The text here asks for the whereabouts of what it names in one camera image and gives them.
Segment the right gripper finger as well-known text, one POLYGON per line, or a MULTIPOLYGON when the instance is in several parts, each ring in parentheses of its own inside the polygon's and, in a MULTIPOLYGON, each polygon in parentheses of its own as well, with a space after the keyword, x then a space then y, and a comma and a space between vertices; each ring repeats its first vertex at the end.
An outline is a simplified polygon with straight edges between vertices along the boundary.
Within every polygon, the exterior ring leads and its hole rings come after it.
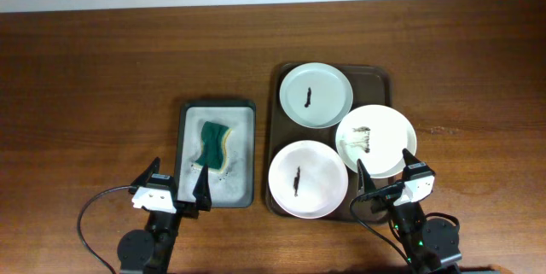
POLYGON ((375 184, 366 170, 363 161, 357 160, 358 191, 357 201, 367 201, 370 195, 376 191, 375 184))
POLYGON ((425 166, 423 161, 418 160, 409 150, 403 149, 404 163, 407 167, 422 167, 425 166))

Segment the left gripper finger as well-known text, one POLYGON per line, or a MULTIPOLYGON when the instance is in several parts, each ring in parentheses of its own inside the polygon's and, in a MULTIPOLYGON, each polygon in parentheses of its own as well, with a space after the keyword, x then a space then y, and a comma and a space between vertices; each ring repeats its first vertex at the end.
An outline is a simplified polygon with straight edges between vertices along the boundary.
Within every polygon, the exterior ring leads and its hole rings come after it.
POLYGON ((160 157, 156 157, 150 165, 135 179, 131 182, 131 187, 129 188, 130 194, 135 194, 139 187, 145 186, 151 176, 155 173, 158 173, 160 170, 160 157))
POLYGON ((208 181, 208 170, 208 165, 204 165, 201 168, 200 175, 193 190, 196 208, 199 211, 207 212, 209 212, 212 208, 212 198, 208 181))

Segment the white smeared plate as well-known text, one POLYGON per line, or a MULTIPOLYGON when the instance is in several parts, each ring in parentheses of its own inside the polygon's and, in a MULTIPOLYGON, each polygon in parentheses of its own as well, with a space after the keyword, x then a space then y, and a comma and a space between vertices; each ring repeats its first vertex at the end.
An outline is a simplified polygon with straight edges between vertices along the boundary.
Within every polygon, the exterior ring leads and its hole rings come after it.
POLYGON ((403 149, 416 152, 417 138, 413 125, 399 111, 365 105, 352 110, 339 123, 335 147, 353 172, 360 160, 372 178, 389 178, 404 169, 403 149))

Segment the green and yellow sponge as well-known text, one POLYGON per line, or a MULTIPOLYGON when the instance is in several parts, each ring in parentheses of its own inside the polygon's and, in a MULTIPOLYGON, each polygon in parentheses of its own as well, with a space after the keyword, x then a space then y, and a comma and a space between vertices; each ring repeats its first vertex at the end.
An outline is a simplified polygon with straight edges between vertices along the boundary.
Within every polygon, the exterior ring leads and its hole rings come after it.
POLYGON ((228 162, 227 140, 230 133, 230 127, 206 121, 201 128, 201 152, 195 165, 208 166, 210 172, 222 172, 228 162))

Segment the pinkish white plate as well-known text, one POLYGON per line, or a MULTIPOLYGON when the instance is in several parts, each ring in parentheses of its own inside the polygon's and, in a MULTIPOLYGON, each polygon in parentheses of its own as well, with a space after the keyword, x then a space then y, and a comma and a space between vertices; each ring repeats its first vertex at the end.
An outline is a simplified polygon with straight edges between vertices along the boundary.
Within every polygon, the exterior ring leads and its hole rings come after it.
POLYGON ((268 185, 282 210, 301 219, 319 219, 345 199, 348 172, 328 145, 303 140, 290 143, 274 156, 268 185))

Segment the pale green plate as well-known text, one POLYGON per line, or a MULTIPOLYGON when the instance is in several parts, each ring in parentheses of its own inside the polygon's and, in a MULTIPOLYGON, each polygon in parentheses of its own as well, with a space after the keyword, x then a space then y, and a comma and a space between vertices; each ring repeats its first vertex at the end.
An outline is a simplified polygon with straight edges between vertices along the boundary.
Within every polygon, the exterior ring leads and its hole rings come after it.
POLYGON ((351 110, 353 91, 336 67, 311 62, 291 69, 282 79, 279 99, 298 125, 323 129, 338 124, 351 110))

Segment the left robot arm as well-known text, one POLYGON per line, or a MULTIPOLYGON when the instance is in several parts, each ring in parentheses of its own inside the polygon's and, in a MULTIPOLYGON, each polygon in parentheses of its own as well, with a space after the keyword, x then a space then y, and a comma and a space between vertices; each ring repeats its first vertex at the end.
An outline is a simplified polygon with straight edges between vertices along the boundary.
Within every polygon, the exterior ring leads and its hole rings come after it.
POLYGON ((159 170, 160 158, 155 158, 129 188, 133 207, 148 212, 148 221, 144 228, 129 231, 119 241, 117 255, 122 273, 166 273, 181 221, 197 219, 201 212, 212 208, 207 165, 201 168, 193 201, 178 200, 178 181, 159 170))

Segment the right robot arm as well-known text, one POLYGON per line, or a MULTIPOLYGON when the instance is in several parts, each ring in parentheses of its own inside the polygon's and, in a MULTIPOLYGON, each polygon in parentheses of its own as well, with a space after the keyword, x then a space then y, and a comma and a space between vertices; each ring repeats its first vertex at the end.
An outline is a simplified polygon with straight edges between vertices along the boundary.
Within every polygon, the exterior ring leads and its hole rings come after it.
POLYGON ((424 213, 420 202, 433 192, 436 173, 407 149, 402 150, 402 178, 378 188, 361 160, 357 161, 358 195, 351 200, 352 217, 385 241, 404 259, 412 273, 459 273, 459 220, 445 213, 424 213), (387 212, 394 241, 361 220, 354 206, 368 201, 372 213, 387 212))

